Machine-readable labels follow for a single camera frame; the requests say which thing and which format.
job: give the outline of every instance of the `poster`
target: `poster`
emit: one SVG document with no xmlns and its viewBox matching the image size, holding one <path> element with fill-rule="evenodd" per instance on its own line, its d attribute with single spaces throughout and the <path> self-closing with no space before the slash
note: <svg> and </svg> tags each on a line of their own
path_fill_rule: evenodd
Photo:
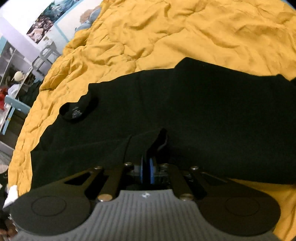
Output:
<svg viewBox="0 0 296 241">
<path fill-rule="evenodd" d="M 80 0 L 54 0 L 36 19 L 35 23 L 27 32 L 27 35 L 35 43 L 39 43 L 54 23 L 79 1 Z"/>
</svg>

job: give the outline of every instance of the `red object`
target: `red object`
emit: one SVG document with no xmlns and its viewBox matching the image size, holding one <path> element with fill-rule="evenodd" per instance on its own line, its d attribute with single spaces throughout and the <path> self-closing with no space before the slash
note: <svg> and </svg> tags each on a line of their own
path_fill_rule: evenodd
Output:
<svg viewBox="0 0 296 241">
<path fill-rule="evenodd" d="M 7 92 L 7 88 L 0 88 L 0 109 L 1 110 L 5 110 L 4 109 L 4 99 L 5 99 L 5 96 L 8 95 L 8 92 Z"/>
</svg>

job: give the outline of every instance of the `yellow quilt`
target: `yellow quilt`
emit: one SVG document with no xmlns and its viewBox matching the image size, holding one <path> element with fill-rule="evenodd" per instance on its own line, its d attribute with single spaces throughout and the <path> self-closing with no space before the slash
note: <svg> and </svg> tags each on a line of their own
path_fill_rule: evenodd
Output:
<svg viewBox="0 0 296 241">
<path fill-rule="evenodd" d="M 250 74 L 296 77 L 296 11 L 280 0 L 105 0 L 101 7 L 92 27 L 77 32 L 52 65 L 26 118 L 9 167 L 9 185 L 17 184 L 20 195 L 30 190 L 30 151 L 61 105 L 78 101 L 89 83 L 173 68 L 186 56 Z M 274 233 L 291 240 L 296 186 L 243 183 L 279 202 Z"/>
</svg>

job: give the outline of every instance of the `gray ribbed plate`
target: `gray ribbed plate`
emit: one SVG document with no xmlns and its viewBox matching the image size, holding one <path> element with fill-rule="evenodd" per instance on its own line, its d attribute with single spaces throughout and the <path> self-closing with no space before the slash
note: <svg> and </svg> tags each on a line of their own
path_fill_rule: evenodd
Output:
<svg viewBox="0 0 296 241">
<path fill-rule="evenodd" d="M 14 241 L 279 241 L 269 231 L 254 237 L 215 229 L 193 201 L 177 199 L 172 190 L 121 191 L 111 202 L 98 203 L 86 222 L 57 236 L 20 231 Z"/>
</svg>

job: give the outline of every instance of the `white logo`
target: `white logo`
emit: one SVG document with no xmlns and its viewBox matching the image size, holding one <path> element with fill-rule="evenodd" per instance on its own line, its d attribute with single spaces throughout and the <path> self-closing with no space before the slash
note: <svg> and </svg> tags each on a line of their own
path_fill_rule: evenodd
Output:
<svg viewBox="0 0 296 241">
<path fill-rule="evenodd" d="M 150 193 L 148 193 L 148 192 L 145 192 L 145 193 L 142 194 L 143 198 L 148 198 L 149 196 L 150 196 Z"/>
</svg>

